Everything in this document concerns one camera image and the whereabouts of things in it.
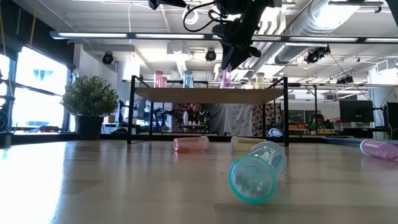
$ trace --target shelf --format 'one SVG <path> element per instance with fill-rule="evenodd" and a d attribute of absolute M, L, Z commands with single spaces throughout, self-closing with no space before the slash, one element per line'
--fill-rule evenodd
<path fill-rule="evenodd" d="M 266 104 L 284 94 L 283 90 L 219 88 L 136 88 L 135 93 L 157 103 L 241 103 Z"/>

